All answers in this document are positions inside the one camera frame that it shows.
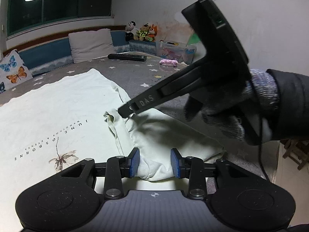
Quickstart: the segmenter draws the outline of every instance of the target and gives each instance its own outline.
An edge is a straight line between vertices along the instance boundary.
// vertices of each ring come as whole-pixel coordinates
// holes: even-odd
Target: wooden headboard
[[[27,49],[32,46],[36,46],[38,44],[42,44],[45,42],[53,41],[56,39],[64,38],[69,35],[69,33],[73,32],[82,32],[82,31],[97,31],[100,29],[110,29],[111,31],[124,31],[126,29],[125,25],[108,25],[108,26],[97,26],[97,27],[89,27],[89,28],[81,28],[81,29],[74,29],[66,32],[59,32],[52,35],[43,36],[41,38],[37,38],[34,40],[31,40],[26,43],[22,43],[20,45],[14,46],[8,50],[3,51],[3,55],[6,56],[9,54],[12,50],[17,49],[17,51],[21,51],[24,49]]]

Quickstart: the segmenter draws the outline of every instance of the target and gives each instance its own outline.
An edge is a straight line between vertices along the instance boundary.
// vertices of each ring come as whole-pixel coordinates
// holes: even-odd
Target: remote control
[[[131,54],[109,54],[108,59],[121,59],[121,60],[133,60],[133,61],[146,61],[146,55],[131,55]]]

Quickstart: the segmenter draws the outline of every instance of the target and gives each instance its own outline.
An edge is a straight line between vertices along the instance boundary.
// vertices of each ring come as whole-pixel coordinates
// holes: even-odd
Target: wooden chair
[[[281,143],[284,144],[286,152],[283,154],[283,158],[291,158],[295,163],[298,164],[297,169],[301,170],[309,162],[309,141],[308,140],[282,140]],[[291,152],[296,154],[297,158],[301,161],[299,162],[293,156]]]

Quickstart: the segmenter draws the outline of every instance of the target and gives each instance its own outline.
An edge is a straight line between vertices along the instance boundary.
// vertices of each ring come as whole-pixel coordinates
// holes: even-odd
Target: blue gripper pad
[[[173,169],[175,177],[177,179],[180,179],[179,160],[177,159],[177,156],[174,153],[173,149],[171,149],[171,165],[172,165],[172,169]]]
[[[136,150],[131,160],[130,178],[133,178],[136,175],[138,166],[139,166],[139,149]]]

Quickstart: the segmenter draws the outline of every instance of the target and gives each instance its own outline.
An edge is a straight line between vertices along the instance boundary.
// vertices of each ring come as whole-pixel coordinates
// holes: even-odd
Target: plastic storage box
[[[161,58],[177,60],[179,63],[185,62],[187,65],[190,65],[196,52],[196,46],[188,45],[186,47],[184,43],[178,43],[177,46],[164,42],[156,42],[156,52],[157,56]]]

